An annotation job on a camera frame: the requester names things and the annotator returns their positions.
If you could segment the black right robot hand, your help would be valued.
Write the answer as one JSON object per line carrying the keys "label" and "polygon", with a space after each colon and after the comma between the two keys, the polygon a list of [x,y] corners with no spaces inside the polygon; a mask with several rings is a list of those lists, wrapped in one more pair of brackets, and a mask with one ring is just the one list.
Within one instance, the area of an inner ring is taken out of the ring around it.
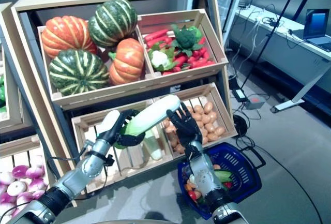
{"label": "black right robot hand", "polygon": [[183,102],[176,111],[166,110],[167,117],[176,127],[180,144],[184,147],[187,158],[197,157],[202,153],[200,128]]}

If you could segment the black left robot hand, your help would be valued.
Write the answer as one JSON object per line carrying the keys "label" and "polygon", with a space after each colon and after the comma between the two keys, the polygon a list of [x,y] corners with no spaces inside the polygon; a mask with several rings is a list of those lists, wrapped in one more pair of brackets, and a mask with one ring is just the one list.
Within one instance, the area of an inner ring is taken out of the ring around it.
{"label": "black left robot hand", "polygon": [[96,140],[103,140],[107,144],[119,149],[140,144],[145,137],[145,133],[133,136],[124,134],[122,131],[122,129],[138,113],[137,110],[133,109],[125,110],[123,112],[119,112],[118,110],[109,112],[101,123],[101,130],[97,135]]}

